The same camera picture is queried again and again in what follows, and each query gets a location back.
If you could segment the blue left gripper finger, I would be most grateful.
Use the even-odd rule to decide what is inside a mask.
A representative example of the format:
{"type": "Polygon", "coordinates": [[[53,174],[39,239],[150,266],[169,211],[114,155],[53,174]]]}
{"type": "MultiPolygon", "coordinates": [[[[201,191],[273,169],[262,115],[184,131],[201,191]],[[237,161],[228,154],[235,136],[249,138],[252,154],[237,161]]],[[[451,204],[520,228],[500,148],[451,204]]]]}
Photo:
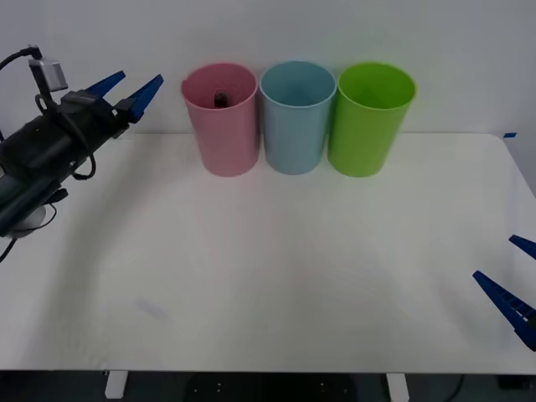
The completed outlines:
{"type": "Polygon", "coordinates": [[[163,77],[157,75],[129,97],[117,102],[117,116],[127,123],[138,123],[163,82],[163,77]]]}
{"type": "Polygon", "coordinates": [[[90,95],[101,98],[105,96],[110,90],[112,90],[119,82],[126,77],[125,73],[120,70],[108,77],[96,82],[95,84],[87,87],[85,92],[90,95]]]}

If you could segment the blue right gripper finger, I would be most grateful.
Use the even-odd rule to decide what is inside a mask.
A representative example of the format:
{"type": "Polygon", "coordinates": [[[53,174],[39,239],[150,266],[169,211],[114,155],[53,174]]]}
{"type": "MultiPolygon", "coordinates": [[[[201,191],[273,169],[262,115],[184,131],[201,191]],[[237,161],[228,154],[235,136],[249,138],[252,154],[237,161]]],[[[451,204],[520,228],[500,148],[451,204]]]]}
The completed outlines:
{"type": "Polygon", "coordinates": [[[480,271],[473,278],[495,307],[504,315],[514,332],[532,351],[535,350],[535,309],[480,271]]]}
{"type": "Polygon", "coordinates": [[[527,255],[531,256],[533,259],[536,259],[536,243],[532,240],[528,240],[513,234],[508,241],[525,252],[527,255]]]}

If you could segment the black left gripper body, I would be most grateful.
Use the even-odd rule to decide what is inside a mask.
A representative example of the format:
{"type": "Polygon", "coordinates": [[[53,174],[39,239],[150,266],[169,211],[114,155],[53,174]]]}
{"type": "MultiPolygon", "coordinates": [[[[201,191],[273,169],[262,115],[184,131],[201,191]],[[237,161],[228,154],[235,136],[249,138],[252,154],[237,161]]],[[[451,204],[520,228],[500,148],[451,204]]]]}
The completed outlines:
{"type": "Polygon", "coordinates": [[[101,147],[118,138],[129,123],[103,97],[86,90],[70,91],[60,99],[60,109],[76,125],[89,147],[101,147]]]}

